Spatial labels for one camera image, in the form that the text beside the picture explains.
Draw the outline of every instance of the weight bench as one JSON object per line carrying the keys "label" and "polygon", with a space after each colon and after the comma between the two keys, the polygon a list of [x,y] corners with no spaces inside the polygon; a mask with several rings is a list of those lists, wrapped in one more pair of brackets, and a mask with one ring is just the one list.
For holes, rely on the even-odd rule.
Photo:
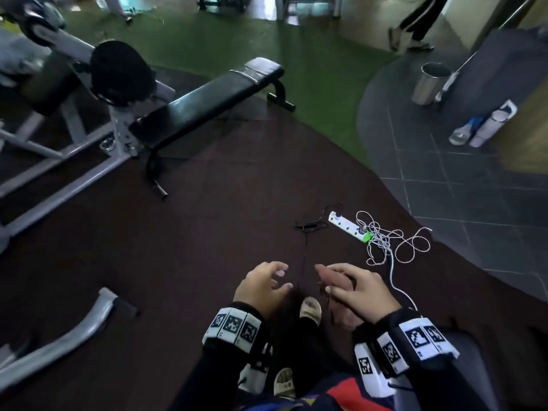
{"label": "weight bench", "polygon": [[270,84],[276,95],[269,93],[267,99],[294,111],[295,106],[285,100],[285,88],[279,81],[283,74],[277,63],[257,57],[131,124],[129,131],[145,147],[146,177],[162,199],[168,194],[157,181],[158,151]]}

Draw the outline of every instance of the right hand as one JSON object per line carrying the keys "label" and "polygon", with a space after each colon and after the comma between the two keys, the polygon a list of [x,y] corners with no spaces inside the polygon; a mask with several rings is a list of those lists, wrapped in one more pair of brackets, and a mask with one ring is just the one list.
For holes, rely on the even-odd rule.
{"label": "right hand", "polygon": [[402,308],[388,290],[382,277],[376,272],[348,263],[332,264],[327,268],[356,280],[356,289],[353,291],[331,286],[325,287],[325,291],[337,301],[348,306],[358,317],[375,324],[381,318]]}

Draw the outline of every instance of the power strip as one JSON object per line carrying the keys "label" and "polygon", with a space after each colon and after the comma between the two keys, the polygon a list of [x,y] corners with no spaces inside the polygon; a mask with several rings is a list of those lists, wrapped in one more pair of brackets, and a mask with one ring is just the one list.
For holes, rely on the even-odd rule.
{"label": "power strip", "polygon": [[369,240],[373,237],[369,231],[361,232],[358,225],[349,221],[345,217],[337,216],[336,212],[331,212],[329,214],[329,221],[333,225],[341,228],[343,231],[351,234],[354,238],[357,238],[362,242],[369,242]]}

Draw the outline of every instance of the person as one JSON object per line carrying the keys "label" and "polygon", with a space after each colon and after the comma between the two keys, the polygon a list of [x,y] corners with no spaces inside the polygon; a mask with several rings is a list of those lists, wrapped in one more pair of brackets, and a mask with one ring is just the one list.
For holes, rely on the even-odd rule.
{"label": "person", "polygon": [[423,41],[428,30],[434,25],[447,0],[425,0],[414,12],[407,16],[398,27],[388,29],[390,49],[397,52],[403,32],[412,33],[409,51],[430,51],[434,47]]}
{"label": "person", "polygon": [[[283,262],[263,262],[247,274],[236,289],[233,303],[221,309],[209,326],[203,339],[202,356],[176,395],[170,411],[274,411],[301,407],[332,411],[394,409],[393,396],[383,396],[378,392],[371,395],[366,387],[366,379],[375,377],[369,365],[383,361],[386,364],[386,358],[376,352],[371,362],[360,358],[355,364],[349,364],[334,351],[326,350],[319,343],[321,306],[312,297],[303,301],[296,327],[290,332],[288,347],[293,352],[292,367],[285,367],[277,373],[272,389],[267,385],[255,393],[241,389],[249,382],[242,378],[242,370],[249,369],[249,364],[264,365],[265,354],[272,353],[266,320],[280,308],[293,287],[287,283],[276,288],[276,278],[284,276],[287,270],[288,265]],[[346,321],[347,325],[357,325],[352,333],[354,350],[357,352],[358,346],[363,346],[371,334],[375,337],[392,336],[397,347],[391,347],[397,359],[394,365],[406,363],[408,366],[404,374],[422,411],[488,410],[458,372],[450,355],[436,353],[427,360],[423,360],[427,356],[413,359],[408,354],[411,345],[405,347],[396,341],[394,328],[403,329],[406,323],[429,320],[415,310],[403,309],[378,274],[348,263],[328,267],[317,265],[316,271],[322,281],[330,281],[337,275],[348,279],[347,283],[353,281],[351,288],[342,283],[341,287],[346,286],[346,289],[328,285],[325,293],[332,302],[342,304],[358,318]],[[428,345],[430,342],[424,333],[420,337],[420,332],[413,331],[415,336],[410,340],[418,342],[422,353],[427,347],[433,348]],[[438,341],[444,340],[441,333],[437,337]]]}

